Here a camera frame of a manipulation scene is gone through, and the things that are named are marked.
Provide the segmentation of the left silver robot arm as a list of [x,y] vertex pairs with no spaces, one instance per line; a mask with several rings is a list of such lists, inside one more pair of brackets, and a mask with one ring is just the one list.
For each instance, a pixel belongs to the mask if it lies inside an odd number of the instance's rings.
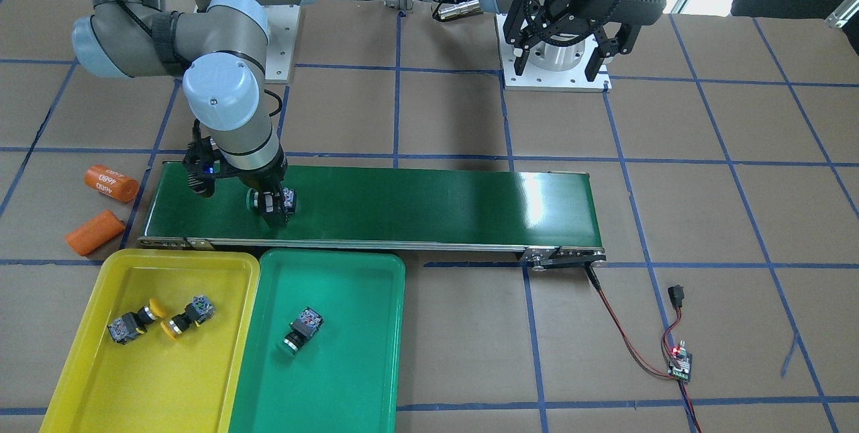
[[479,0],[496,16],[507,84],[521,89],[605,91],[601,74],[631,53],[666,0]]

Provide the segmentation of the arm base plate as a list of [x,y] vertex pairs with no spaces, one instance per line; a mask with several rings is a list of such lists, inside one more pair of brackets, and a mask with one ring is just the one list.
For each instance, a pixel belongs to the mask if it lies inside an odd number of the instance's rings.
[[269,44],[266,54],[266,82],[291,82],[295,45],[301,17],[300,5],[265,5]]
[[521,76],[515,74],[513,46],[503,37],[505,14],[496,15],[498,50],[503,64],[504,87],[514,91],[595,91],[602,93],[613,86],[603,65],[596,77],[586,78],[586,66],[597,48],[594,36],[576,46],[559,48],[540,42],[529,54]]

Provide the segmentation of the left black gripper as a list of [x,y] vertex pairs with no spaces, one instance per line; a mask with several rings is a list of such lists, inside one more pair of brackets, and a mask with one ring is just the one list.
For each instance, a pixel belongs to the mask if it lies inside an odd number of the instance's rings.
[[[513,46],[513,72],[524,73],[530,48],[540,42],[564,47],[595,35],[607,23],[619,23],[626,35],[662,17],[666,0],[513,0],[503,24],[504,41]],[[572,36],[565,44],[556,36]],[[598,41],[584,75],[595,81],[606,60],[617,53],[617,41]]]

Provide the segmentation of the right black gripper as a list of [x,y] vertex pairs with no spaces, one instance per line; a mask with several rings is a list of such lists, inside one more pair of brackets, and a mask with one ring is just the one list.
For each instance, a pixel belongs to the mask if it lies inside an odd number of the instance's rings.
[[203,198],[215,192],[215,180],[239,178],[250,189],[257,189],[258,210],[270,228],[285,227],[291,215],[291,189],[275,191],[287,170],[287,160],[282,151],[266,166],[254,170],[243,170],[227,161],[226,154],[215,148],[211,136],[201,135],[201,124],[195,121],[191,130],[191,142],[182,160],[187,183],[191,191]]

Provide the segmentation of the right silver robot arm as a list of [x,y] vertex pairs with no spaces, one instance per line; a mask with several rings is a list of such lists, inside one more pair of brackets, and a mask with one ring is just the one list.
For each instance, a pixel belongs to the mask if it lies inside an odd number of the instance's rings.
[[219,179],[237,178],[271,227],[287,224],[294,200],[266,108],[266,60],[272,41],[267,5],[315,0],[195,0],[194,13],[166,0],[92,0],[94,13],[73,25],[78,62],[105,78],[181,79],[195,117],[183,166],[189,188],[211,197]]

